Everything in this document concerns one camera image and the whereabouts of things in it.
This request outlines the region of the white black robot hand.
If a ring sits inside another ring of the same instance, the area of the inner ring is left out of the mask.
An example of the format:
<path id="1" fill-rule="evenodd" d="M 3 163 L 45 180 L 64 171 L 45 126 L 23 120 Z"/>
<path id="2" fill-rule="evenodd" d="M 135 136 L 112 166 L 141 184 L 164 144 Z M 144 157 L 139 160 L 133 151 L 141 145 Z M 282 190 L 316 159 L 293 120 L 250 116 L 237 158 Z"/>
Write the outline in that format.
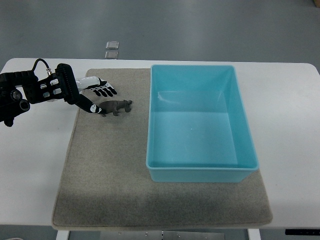
<path id="1" fill-rule="evenodd" d="M 75 105 L 87 113 L 105 114 L 106 110 L 99 107 L 97 100 L 118 94 L 108 81 L 97 76 L 76 78 L 75 83 L 79 91 L 79 101 Z"/>

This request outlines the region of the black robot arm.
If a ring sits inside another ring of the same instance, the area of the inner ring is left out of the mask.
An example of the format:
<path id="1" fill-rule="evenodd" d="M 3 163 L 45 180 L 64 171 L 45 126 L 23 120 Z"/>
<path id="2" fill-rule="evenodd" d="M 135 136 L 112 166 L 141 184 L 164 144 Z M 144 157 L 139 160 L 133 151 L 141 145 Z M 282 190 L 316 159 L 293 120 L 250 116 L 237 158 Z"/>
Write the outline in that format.
<path id="1" fill-rule="evenodd" d="M 46 66 L 48 77 L 39 80 L 35 74 L 38 62 Z M 80 100 L 73 70 L 60 63 L 51 72 L 45 60 L 39 58 L 31 70 L 4 72 L 0 75 L 0 121 L 12 127 L 15 117 L 30 110 L 31 104 L 63 99 L 70 105 Z"/>

